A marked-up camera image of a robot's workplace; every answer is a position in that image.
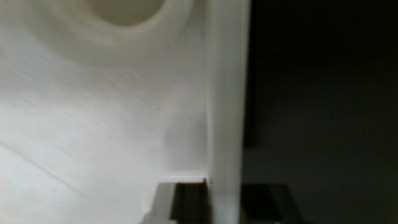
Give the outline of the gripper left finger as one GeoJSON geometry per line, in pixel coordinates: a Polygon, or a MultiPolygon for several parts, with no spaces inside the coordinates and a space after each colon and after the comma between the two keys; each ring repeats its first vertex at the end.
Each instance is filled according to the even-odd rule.
{"type": "Polygon", "coordinates": [[[210,224],[210,192],[204,182],[158,185],[140,224],[210,224]]]}

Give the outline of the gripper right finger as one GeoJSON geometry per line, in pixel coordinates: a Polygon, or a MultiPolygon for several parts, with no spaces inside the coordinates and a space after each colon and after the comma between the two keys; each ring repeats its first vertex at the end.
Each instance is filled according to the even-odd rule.
{"type": "Polygon", "coordinates": [[[242,186],[242,224],[309,224],[283,184],[242,186]]]}

